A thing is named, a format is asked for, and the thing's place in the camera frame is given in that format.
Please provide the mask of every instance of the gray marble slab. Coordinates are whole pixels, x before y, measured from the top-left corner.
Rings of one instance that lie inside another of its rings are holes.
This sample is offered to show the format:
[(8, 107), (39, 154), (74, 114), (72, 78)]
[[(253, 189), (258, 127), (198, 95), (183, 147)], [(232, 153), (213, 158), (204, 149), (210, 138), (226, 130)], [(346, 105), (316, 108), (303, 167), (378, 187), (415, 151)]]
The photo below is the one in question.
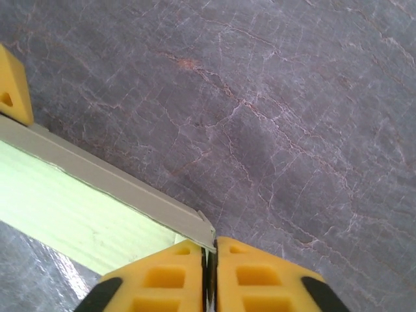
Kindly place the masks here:
[(415, 1), (0, 0), (0, 14), (39, 124), (320, 272), (352, 311), (416, 311)]

